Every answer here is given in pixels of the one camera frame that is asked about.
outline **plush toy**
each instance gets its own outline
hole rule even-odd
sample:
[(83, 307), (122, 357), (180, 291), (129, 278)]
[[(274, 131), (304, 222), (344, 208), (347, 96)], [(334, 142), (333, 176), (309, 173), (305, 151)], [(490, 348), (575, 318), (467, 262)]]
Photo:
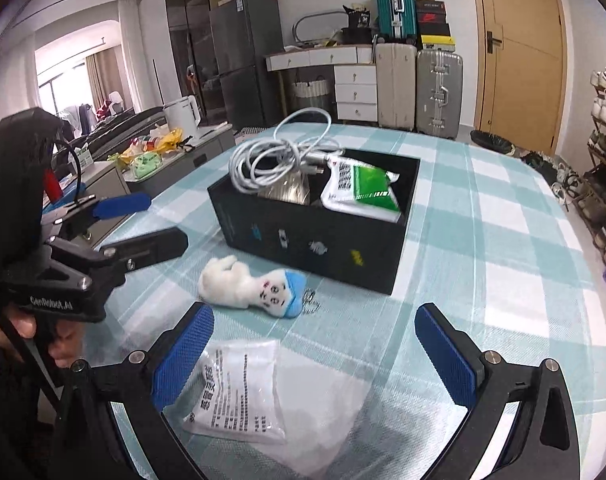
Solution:
[(303, 309), (305, 275), (276, 269), (259, 278), (237, 257), (212, 258), (199, 277), (199, 295), (206, 303), (248, 308), (259, 306), (274, 317), (296, 317)]

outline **blue hat on plush toy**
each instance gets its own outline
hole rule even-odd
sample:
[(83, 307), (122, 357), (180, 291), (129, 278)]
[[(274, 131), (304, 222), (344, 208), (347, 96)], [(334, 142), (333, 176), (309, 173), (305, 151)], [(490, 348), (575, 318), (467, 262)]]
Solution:
[(292, 299), (283, 317), (296, 317), (303, 310), (303, 292), (305, 291), (305, 283), (307, 278), (305, 274), (296, 272), (295, 270), (286, 270), (285, 279), (288, 282), (288, 288), (292, 294)]

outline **barcode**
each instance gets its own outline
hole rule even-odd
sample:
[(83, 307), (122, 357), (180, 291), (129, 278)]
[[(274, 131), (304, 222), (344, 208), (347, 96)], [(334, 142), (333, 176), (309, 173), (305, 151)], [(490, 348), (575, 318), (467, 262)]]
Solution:
[(351, 166), (344, 162), (339, 162), (339, 189), (350, 189), (351, 181), (350, 170)]

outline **gray refrigerator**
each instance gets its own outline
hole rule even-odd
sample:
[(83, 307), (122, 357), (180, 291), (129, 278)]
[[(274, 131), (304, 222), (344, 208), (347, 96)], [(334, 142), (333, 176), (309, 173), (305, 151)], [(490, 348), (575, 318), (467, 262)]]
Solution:
[(227, 120), (239, 129), (282, 118), (278, 85), (265, 56), (283, 51), (279, 3), (233, 0), (209, 12)]

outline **teal suitcase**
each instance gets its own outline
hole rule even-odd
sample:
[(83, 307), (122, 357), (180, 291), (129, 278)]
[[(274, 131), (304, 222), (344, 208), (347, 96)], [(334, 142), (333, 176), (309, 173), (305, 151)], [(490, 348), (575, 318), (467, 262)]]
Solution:
[(416, 43), (418, 26), (414, 0), (377, 0), (379, 29), (390, 41)]

